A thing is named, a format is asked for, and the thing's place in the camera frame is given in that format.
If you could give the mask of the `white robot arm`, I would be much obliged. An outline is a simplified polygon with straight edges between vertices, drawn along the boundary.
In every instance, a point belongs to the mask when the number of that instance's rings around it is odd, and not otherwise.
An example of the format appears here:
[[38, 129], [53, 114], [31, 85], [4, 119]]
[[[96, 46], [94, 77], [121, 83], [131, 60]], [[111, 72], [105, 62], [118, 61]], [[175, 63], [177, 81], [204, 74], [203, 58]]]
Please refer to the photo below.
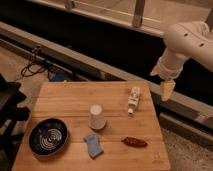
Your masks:
[[192, 58], [213, 72], [213, 30], [203, 21], [180, 22], [170, 25], [163, 34], [166, 45], [150, 75], [158, 75], [162, 82], [161, 100], [167, 101], [175, 88], [175, 79]]

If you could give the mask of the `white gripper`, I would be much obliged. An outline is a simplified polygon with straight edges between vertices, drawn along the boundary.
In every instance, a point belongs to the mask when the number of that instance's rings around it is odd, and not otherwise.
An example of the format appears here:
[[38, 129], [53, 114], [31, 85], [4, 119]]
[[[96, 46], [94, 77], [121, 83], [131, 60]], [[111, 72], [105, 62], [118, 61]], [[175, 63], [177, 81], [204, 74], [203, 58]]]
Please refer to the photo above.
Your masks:
[[175, 88], [175, 81], [183, 70], [184, 61], [178, 58], [160, 57], [156, 66], [150, 72], [150, 76], [159, 75], [161, 83], [161, 99], [167, 101]]

